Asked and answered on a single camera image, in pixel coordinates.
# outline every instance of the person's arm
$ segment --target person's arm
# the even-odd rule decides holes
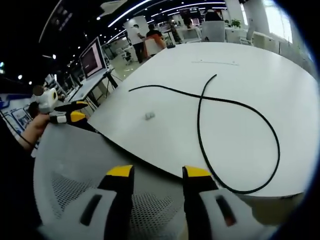
[[[144,39],[145,37],[141,35],[140,31],[138,29],[135,29],[136,34],[139,38]]]
[[[26,129],[21,136],[28,142],[26,142],[22,137],[18,140],[25,150],[31,151],[34,148],[36,142],[44,133],[49,120],[49,115],[39,114],[28,124],[28,126],[26,126]]]
[[[140,32],[138,32],[137,35],[138,35],[138,37],[141,38],[141,39],[144,39],[144,38],[145,38],[144,36],[142,36],[142,35],[140,34]]]

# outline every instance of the computer monitor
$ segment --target computer monitor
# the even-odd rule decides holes
[[[98,37],[81,53],[80,63],[86,79],[106,68]]]

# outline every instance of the small white object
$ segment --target small white object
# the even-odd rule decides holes
[[[155,113],[153,112],[153,111],[151,111],[151,112],[147,112],[146,114],[145,114],[145,120],[150,120],[150,119],[152,119],[152,118],[154,118],[156,115],[155,115]]]

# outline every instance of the person's hand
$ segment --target person's hand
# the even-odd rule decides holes
[[[23,138],[19,139],[19,143],[26,150],[32,150],[38,139],[44,133],[46,126],[48,125],[50,116],[47,114],[39,114],[36,116],[27,126],[24,132],[21,134]]]

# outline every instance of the black pants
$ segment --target black pants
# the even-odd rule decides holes
[[[138,58],[139,63],[142,63],[142,56],[144,52],[144,42],[139,42],[133,45],[136,57]]]

